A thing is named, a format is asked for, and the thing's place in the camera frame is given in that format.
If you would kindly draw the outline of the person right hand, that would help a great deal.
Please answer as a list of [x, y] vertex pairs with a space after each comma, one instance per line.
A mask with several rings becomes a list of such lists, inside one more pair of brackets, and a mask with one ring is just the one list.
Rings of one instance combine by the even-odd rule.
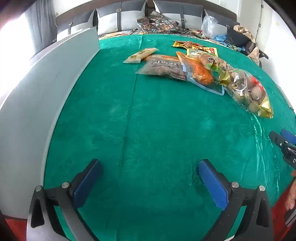
[[293, 182], [290, 186], [290, 190], [288, 192], [288, 196], [285, 202], [285, 208], [287, 211], [292, 210], [295, 206], [295, 198], [296, 198], [296, 170], [292, 171], [291, 175], [293, 176]]

